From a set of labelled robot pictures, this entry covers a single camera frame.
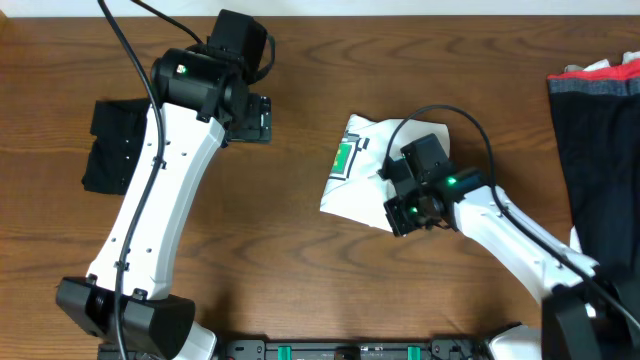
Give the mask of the white t-shirt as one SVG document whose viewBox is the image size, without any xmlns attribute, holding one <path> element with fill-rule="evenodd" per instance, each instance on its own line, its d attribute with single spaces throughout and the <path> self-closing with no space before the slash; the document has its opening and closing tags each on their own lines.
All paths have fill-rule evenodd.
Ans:
<svg viewBox="0 0 640 360">
<path fill-rule="evenodd" d="M 320 211 L 389 232 L 384 203 L 395 196 L 390 181 L 378 174 L 384 157 L 400 157 L 402 146 L 434 134 L 443 149 L 450 150 L 448 127 L 444 124 L 399 119 L 379 122 L 353 114 L 349 117 L 326 182 Z"/>
</svg>

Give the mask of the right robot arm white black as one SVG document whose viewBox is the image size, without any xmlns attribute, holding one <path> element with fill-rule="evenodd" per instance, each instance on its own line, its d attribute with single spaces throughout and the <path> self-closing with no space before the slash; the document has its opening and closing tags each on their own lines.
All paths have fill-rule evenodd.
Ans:
<svg viewBox="0 0 640 360">
<path fill-rule="evenodd" d="M 395 236 L 448 227 L 488 250 L 542 308 L 542 326 L 513 325 L 482 344 L 486 359 L 636 359 L 636 280 L 565 245 L 474 168 L 447 160 L 384 161 L 396 194 L 384 204 Z"/>
</svg>

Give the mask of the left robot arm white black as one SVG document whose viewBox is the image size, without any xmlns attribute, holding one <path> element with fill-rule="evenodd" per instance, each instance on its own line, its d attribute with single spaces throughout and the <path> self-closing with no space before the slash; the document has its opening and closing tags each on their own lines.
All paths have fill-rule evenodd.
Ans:
<svg viewBox="0 0 640 360">
<path fill-rule="evenodd" d="M 264 48 L 170 49 L 150 77 L 143 146 L 122 206 L 83 277 L 61 280 L 56 303 L 116 359 L 211 359 L 216 335 L 175 296 L 174 265 L 203 174 L 231 142 L 271 139 L 271 101 L 250 91 L 270 71 Z"/>
</svg>

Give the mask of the folded black shirt with logo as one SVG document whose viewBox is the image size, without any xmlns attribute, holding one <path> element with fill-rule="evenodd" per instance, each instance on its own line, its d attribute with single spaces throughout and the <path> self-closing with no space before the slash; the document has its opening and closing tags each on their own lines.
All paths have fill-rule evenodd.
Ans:
<svg viewBox="0 0 640 360">
<path fill-rule="evenodd" d="M 125 195 L 135 171 L 146 130 L 150 101 L 96 101 L 90 134 L 95 137 L 81 183 L 84 190 Z"/>
</svg>

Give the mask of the black garment with red band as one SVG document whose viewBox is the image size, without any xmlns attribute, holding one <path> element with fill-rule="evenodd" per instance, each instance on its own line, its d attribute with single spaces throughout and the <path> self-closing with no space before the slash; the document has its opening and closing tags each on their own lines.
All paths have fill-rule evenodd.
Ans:
<svg viewBox="0 0 640 360">
<path fill-rule="evenodd" d="M 639 61 L 547 77 L 581 250 L 639 276 Z"/>
</svg>

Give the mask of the white cloth under pile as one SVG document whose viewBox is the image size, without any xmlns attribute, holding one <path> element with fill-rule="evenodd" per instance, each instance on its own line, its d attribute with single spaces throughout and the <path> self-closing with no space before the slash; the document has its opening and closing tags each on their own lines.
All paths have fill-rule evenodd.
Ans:
<svg viewBox="0 0 640 360">
<path fill-rule="evenodd" d="M 636 61 L 639 59 L 639 52 L 635 51 L 635 52 L 625 52 L 622 56 L 622 60 L 621 60 L 621 65 L 625 65 L 628 63 L 631 63 L 633 61 Z M 579 71 L 586 71 L 586 72 L 593 72 L 593 71 L 597 71 L 597 70 L 601 70 L 604 68 L 609 68 L 611 67 L 611 64 L 609 62 L 608 59 L 602 59 L 599 60 L 595 63 L 592 63 L 586 67 L 582 67 L 579 65 L 575 65 L 575 64 L 570 64 L 570 65 L 566 65 L 564 67 L 563 72 L 564 73 L 570 73 L 570 72 L 579 72 Z"/>
</svg>

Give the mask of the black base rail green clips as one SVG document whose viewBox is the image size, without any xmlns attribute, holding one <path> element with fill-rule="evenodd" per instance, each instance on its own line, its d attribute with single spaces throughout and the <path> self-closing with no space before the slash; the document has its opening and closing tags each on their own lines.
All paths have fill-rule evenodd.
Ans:
<svg viewBox="0 0 640 360">
<path fill-rule="evenodd" d="M 218 344 L 211 360 L 482 360 L 483 343 L 466 338 L 425 342 L 331 343 L 237 340 Z"/>
</svg>

